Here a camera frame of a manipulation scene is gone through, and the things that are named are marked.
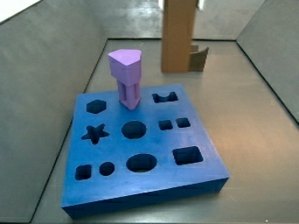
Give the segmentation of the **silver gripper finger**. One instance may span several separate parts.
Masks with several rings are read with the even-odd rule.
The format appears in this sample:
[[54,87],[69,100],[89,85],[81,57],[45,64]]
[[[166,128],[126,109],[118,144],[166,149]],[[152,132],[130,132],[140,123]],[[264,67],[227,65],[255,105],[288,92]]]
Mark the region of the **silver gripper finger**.
[[160,9],[162,9],[164,8],[164,0],[157,0],[157,5],[158,5]]
[[202,9],[204,9],[204,3],[205,3],[205,0],[197,0],[197,9],[198,9],[198,11],[202,11]]

